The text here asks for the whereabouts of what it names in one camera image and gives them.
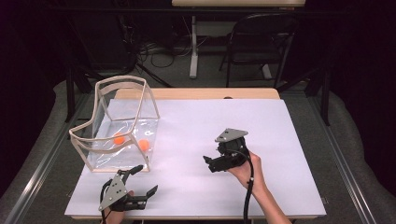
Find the transparent container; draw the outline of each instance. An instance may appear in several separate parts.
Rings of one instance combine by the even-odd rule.
[[[145,79],[111,77],[95,85],[92,118],[69,133],[92,172],[117,172],[140,164],[148,172],[159,119]]]

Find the orange object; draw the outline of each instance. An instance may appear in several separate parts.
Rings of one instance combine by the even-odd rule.
[[[121,134],[122,133],[115,133],[114,136],[118,136]],[[122,143],[125,142],[125,137],[124,136],[116,137],[116,138],[114,138],[113,142],[114,142],[114,144],[121,145]]]
[[[138,144],[143,151],[146,151],[149,149],[149,140],[147,140],[147,139],[140,139]]]

